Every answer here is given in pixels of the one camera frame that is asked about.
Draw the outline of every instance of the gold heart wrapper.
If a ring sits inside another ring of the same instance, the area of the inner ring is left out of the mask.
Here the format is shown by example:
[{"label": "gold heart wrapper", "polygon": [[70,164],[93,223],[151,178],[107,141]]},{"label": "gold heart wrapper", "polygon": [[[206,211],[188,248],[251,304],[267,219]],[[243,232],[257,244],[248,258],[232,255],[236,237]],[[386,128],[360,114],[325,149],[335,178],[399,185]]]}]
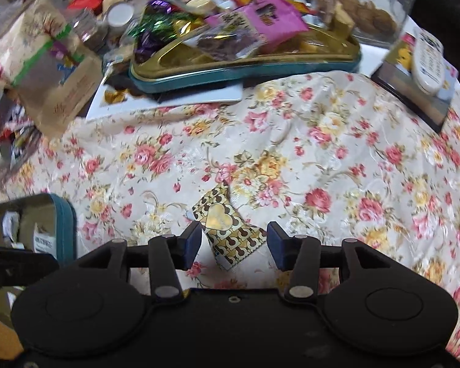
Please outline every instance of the gold heart wrapper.
[{"label": "gold heart wrapper", "polygon": [[193,206],[211,244],[216,262],[229,270],[266,241],[266,232],[247,224],[228,200],[229,186],[221,183]]}]

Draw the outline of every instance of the red package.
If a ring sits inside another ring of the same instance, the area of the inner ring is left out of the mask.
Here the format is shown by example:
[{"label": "red package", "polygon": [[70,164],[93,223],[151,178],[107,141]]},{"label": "red package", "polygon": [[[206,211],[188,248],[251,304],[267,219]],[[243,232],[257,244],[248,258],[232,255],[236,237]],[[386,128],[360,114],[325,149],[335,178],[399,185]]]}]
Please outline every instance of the red package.
[{"label": "red package", "polygon": [[104,0],[72,0],[68,8],[73,10],[81,10],[82,8],[90,8],[96,15],[102,13],[102,2]]}]

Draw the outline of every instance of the white remote control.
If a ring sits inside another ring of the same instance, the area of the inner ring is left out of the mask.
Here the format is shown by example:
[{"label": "white remote control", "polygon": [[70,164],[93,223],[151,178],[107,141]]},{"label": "white remote control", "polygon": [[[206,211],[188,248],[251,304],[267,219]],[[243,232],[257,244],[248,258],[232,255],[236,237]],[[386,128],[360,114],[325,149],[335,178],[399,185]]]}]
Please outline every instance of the white remote control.
[{"label": "white remote control", "polygon": [[443,45],[431,33],[420,29],[412,57],[412,77],[426,94],[436,95],[443,86]]}]

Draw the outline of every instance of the pink snack bag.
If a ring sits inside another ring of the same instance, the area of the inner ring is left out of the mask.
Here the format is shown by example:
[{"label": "pink snack bag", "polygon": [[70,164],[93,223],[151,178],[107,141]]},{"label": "pink snack bag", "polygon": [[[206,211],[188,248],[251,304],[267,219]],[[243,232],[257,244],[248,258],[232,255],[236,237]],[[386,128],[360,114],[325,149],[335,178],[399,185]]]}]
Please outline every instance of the pink snack bag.
[{"label": "pink snack bag", "polygon": [[308,31],[302,15],[286,0],[252,0],[229,13],[206,18],[211,26],[244,27],[265,39],[261,52],[269,54],[284,41]]}]

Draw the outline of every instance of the paper bag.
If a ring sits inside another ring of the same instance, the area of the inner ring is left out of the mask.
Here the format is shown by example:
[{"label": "paper bag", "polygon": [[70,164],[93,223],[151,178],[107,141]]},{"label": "paper bag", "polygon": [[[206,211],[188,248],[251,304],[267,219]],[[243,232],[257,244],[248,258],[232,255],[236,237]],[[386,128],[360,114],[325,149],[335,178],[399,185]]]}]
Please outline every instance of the paper bag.
[{"label": "paper bag", "polygon": [[83,46],[49,0],[28,0],[0,36],[0,77],[48,138],[60,137],[102,79],[101,60]]}]

